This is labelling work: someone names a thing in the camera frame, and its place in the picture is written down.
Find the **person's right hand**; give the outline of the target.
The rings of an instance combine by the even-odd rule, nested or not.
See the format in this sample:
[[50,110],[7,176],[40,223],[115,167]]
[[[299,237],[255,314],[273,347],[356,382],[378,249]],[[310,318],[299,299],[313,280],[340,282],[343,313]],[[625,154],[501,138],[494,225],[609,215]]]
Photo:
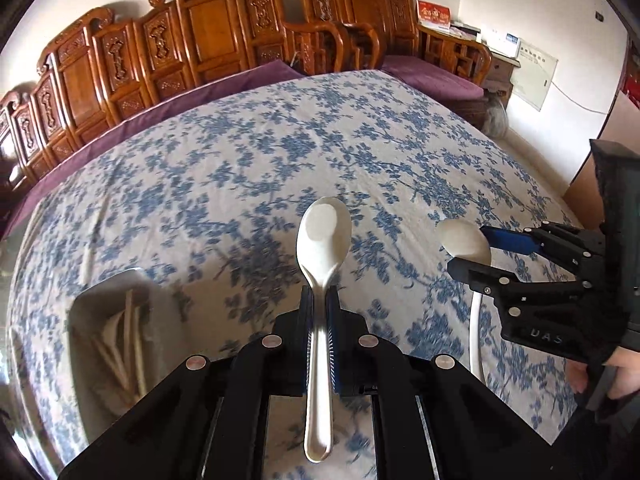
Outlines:
[[610,342],[597,342],[594,346],[578,346],[564,350],[565,377],[570,390],[579,401],[587,401],[598,388],[598,381],[589,376],[590,365],[612,370],[605,378],[601,396],[621,401],[639,392],[639,351]]

